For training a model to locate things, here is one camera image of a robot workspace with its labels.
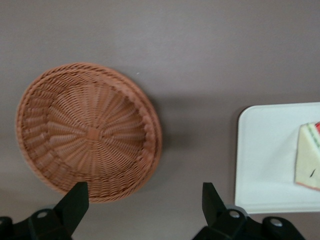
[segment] white plate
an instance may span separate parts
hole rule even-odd
[[[320,191],[295,184],[300,125],[320,122],[320,102],[257,105],[238,122],[235,205],[249,214],[320,212]]]

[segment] gray table surface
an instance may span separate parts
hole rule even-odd
[[[241,111],[320,101],[316,0],[3,0],[0,30],[0,215],[18,222],[62,197],[34,176],[15,140],[17,105],[45,70],[114,68],[161,119],[153,177],[123,200],[91,204],[75,240],[192,239],[205,225],[202,182],[234,202]],[[319,239],[320,213],[276,215]]]

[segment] basket center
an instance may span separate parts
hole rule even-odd
[[[100,130],[95,127],[90,127],[88,129],[86,137],[89,140],[98,141],[100,139]]]

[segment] wicker basket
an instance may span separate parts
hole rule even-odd
[[[19,104],[16,134],[39,178],[63,194],[86,181],[92,203],[140,189],[162,149],[146,95],[122,74],[92,63],[62,65],[34,80]]]

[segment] woven basket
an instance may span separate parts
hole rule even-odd
[[[92,63],[62,65],[34,80],[19,104],[16,134],[40,179],[63,194],[86,181],[92,203],[140,189],[162,149],[158,116],[142,90]]]

